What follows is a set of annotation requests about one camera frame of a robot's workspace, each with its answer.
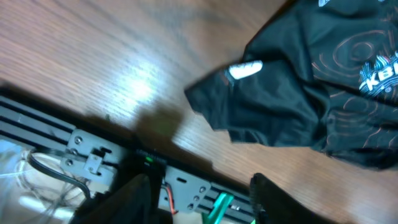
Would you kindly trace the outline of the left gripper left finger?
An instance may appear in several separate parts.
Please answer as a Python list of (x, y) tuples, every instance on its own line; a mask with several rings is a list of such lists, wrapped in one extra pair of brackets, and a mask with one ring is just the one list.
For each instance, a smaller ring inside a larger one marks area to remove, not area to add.
[(160, 182), (139, 174), (118, 189), (85, 200), (70, 224), (169, 224), (172, 214), (159, 208)]

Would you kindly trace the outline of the black orange patterned sports jersey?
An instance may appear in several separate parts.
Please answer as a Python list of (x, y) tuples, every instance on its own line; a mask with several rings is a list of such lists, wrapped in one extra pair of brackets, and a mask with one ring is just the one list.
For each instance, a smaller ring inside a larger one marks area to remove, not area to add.
[(396, 169), (397, 1), (289, 1), (185, 96), (233, 142)]

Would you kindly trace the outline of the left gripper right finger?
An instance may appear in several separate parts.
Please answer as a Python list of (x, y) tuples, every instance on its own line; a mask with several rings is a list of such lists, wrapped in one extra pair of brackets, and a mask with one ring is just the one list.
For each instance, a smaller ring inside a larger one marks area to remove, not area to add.
[(334, 224), (294, 199), (261, 173), (250, 181), (249, 196), (258, 224)]

